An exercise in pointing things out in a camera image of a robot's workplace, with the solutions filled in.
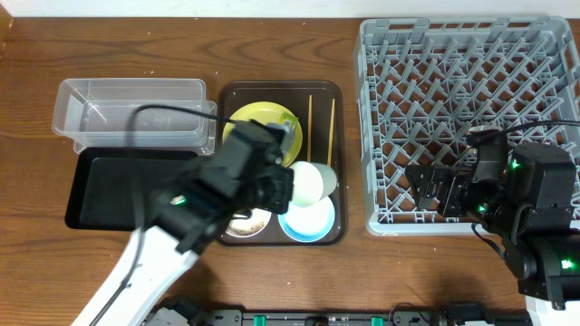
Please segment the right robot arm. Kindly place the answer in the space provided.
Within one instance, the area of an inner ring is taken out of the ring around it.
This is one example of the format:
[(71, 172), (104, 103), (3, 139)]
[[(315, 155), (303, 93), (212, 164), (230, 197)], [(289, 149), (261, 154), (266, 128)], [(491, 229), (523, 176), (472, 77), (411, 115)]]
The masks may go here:
[(575, 164), (556, 146), (477, 147), (471, 167), (411, 165), (416, 207), (466, 217), (497, 235), (494, 251), (517, 278), (534, 325), (579, 322), (579, 232), (572, 228)]

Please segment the pink bowl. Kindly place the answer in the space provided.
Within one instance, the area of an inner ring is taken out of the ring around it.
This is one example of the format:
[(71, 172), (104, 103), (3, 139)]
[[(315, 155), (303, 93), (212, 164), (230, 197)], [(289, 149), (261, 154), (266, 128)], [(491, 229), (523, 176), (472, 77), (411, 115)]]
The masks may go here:
[(251, 237), (260, 233), (269, 223), (272, 213), (263, 209), (251, 210), (251, 216), (235, 216), (229, 223), (226, 233), (234, 237)]

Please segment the white cup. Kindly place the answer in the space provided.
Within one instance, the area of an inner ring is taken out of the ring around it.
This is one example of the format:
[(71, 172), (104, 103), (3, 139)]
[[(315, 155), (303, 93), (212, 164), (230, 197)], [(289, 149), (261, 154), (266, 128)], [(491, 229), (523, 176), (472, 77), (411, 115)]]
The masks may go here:
[(294, 189), (291, 203), (311, 206), (330, 196), (337, 187), (334, 170), (322, 163), (297, 161), (290, 168), (294, 172)]

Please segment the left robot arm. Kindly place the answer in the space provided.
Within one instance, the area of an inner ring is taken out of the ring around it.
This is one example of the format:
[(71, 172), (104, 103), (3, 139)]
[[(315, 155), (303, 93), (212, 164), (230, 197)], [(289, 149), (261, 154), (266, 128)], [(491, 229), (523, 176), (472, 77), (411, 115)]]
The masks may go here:
[(144, 196), (130, 170), (135, 230), (121, 258), (75, 319), (77, 325), (140, 325), (162, 294), (189, 270), (234, 218), (255, 208), (287, 211), (294, 172), (282, 165), (290, 129), (238, 121), (211, 157), (189, 161)]

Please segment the green snack wrapper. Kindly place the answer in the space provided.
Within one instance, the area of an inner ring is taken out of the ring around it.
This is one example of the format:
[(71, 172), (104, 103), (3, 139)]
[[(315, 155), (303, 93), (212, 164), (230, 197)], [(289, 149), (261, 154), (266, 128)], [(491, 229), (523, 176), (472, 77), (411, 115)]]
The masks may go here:
[(280, 116), (279, 123), (288, 127), (289, 129), (294, 129), (298, 125), (298, 118), (292, 113), (284, 112)]

